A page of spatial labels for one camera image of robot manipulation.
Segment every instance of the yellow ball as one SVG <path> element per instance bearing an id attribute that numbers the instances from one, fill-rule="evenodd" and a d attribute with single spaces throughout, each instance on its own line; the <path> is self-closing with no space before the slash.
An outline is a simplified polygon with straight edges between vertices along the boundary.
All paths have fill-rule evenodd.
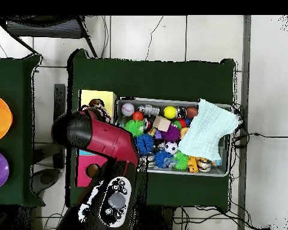
<path id="1" fill-rule="evenodd" d="M 176 108 L 173 106 L 165 107 L 164 116 L 168 119 L 173 119 L 176 116 Z"/>

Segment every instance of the towel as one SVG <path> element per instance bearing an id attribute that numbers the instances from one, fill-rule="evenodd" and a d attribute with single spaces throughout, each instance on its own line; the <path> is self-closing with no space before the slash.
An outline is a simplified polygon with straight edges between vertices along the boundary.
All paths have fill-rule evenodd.
<path id="1" fill-rule="evenodd" d="M 203 157 L 210 161 L 220 160 L 218 142 L 238 127 L 235 114 L 201 99 L 199 112 L 189 130 L 179 142 L 178 149 L 185 155 Z"/>

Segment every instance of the pink box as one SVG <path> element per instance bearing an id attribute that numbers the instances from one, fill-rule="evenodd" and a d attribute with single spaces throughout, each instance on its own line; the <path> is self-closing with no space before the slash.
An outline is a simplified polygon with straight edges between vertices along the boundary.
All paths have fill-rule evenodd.
<path id="1" fill-rule="evenodd" d="M 78 157 L 78 176 L 77 176 L 77 186 L 76 187 L 87 187 L 92 179 L 86 175 L 86 168 L 90 164 L 97 164 L 102 167 L 103 164 L 107 162 L 105 157 L 100 155 L 79 155 Z"/>

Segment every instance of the chair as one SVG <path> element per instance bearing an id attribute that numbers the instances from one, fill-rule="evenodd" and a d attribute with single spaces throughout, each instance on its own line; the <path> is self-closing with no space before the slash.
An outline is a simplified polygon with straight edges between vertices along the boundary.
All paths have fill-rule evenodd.
<path id="1" fill-rule="evenodd" d="M 84 16 L 5 16 L 0 17 L 0 26 L 33 53 L 38 54 L 19 37 L 84 38 L 93 56 L 97 58 L 96 51 L 83 26 L 84 20 Z"/>

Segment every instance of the green table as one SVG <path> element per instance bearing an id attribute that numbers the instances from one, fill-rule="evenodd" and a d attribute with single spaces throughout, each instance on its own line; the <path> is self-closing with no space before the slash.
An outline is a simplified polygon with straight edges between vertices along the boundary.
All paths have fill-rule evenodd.
<path id="1" fill-rule="evenodd" d="M 30 188 L 33 157 L 32 75 L 40 55 L 0 59 L 0 98 L 10 107 L 13 124 L 0 140 L 0 153 L 10 166 L 7 182 L 0 187 L 0 204 L 40 206 L 43 201 Z"/>
<path id="2" fill-rule="evenodd" d="M 233 101 L 232 59 L 221 63 L 148 62 L 119 59 L 88 59 L 76 50 L 68 60 L 67 110 L 78 109 L 79 90 L 112 91 L 118 97 L 197 101 L 229 104 Z M 74 186 L 76 149 L 71 150 L 70 200 L 75 206 L 83 188 Z M 228 206 L 229 175 L 208 177 L 149 173 L 148 205 L 213 205 L 224 211 Z"/>

